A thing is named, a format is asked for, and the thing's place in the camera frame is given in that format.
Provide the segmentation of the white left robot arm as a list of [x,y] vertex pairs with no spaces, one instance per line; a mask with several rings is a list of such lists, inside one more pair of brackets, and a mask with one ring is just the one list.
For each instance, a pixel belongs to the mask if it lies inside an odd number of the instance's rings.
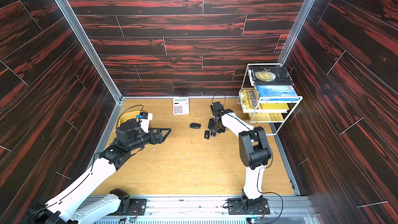
[[93,224],[106,215],[128,213],[130,196],[116,189],[101,200],[80,208],[86,198],[146,145],[163,143],[170,128],[151,128],[149,120],[130,119],[116,128],[116,138],[72,184],[45,204],[28,210],[28,224]]

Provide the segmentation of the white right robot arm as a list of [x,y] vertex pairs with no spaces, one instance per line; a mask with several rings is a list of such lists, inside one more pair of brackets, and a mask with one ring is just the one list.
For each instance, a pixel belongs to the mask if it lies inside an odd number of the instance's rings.
[[262,179],[268,161],[273,158],[264,128],[254,127],[241,120],[231,109],[224,109],[220,102],[210,105],[213,114],[209,127],[217,133],[231,130],[238,137],[239,157],[246,167],[245,185],[241,203],[245,211],[261,207],[264,203]]

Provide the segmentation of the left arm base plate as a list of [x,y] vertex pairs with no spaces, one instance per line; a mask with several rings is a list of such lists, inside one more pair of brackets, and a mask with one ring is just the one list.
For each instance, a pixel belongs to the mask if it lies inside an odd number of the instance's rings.
[[144,216],[147,199],[122,200],[119,208],[109,216]]

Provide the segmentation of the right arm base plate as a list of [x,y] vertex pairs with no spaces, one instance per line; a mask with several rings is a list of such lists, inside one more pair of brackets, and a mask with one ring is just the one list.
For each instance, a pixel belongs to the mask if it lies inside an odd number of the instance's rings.
[[254,200],[242,198],[229,198],[227,204],[223,205],[230,215],[269,215],[268,202],[264,197]]

